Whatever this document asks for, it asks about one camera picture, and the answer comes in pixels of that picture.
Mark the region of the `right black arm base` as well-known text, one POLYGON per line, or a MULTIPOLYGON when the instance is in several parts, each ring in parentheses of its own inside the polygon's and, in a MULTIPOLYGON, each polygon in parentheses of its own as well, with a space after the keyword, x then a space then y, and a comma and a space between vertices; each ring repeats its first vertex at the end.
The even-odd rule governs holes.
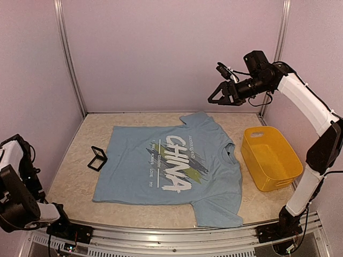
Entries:
POLYGON ((286 209, 286 206, 283 206, 277 222, 259 225, 255 228, 259 243, 267 243, 305 233, 305 229, 301 227, 300 218, 303 214, 308 214, 308 209, 305 208, 302 213, 293 216, 286 209))

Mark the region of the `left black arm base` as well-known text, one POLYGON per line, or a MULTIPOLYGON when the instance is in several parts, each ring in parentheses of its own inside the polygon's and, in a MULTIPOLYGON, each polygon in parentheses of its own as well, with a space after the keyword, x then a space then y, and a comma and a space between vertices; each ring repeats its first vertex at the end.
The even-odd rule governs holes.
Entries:
POLYGON ((47 234, 75 243, 90 244, 94 229, 88 225, 72 223, 62 204, 53 203, 53 205, 57 208, 60 218, 47 227, 47 234))

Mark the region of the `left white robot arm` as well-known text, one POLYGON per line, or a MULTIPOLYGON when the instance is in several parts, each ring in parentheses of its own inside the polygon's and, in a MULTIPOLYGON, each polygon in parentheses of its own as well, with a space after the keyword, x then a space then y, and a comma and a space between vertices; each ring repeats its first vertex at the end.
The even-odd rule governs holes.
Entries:
POLYGON ((33 166, 35 150, 19 134, 1 142, 1 228, 11 233, 50 226, 63 238, 75 233, 73 223, 61 217, 57 205, 46 203, 33 166))

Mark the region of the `light blue printed t-shirt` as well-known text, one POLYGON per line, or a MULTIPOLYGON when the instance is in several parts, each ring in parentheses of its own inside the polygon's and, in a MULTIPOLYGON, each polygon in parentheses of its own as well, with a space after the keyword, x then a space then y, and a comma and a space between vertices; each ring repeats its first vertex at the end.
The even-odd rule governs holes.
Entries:
POLYGON ((178 126, 114 126, 93 201, 190 204, 198 226, 241 226, 235 144, 204 112, 180 120, 178 126))

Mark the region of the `black brooch case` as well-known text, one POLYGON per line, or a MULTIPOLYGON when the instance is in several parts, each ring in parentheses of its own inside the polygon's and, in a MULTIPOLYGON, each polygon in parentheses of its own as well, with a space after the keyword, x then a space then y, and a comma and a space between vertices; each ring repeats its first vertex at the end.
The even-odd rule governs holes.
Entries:
POLYGON ((104 150, 99 147, 91 146, 91 150, 94 153, 94 157, 89 162, 87 167, 96 172, 99 172, 108 161, 108 157, 105 154, 104 150))

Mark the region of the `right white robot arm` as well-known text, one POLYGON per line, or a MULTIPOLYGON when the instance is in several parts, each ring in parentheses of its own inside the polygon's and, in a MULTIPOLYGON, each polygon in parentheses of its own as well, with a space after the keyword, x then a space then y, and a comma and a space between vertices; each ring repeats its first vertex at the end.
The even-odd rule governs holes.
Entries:
POLYGON ((279 213, 274 233, 285 238, 295 229, 294 219, 303 214, 316 197, 342 149, 342 117, 337 115, 301 79, 297 72, 282 61, 270 63, 261 50, 244 57, 247 79, 239 81, 237 71, 218 62, 216 70, 225 79, 207 99, 217 105, 241 106, 260 93, 271 96, 276 90, 291 100, 304 114, 318 135, 307 151, 306 165, 293 196, 279 213))

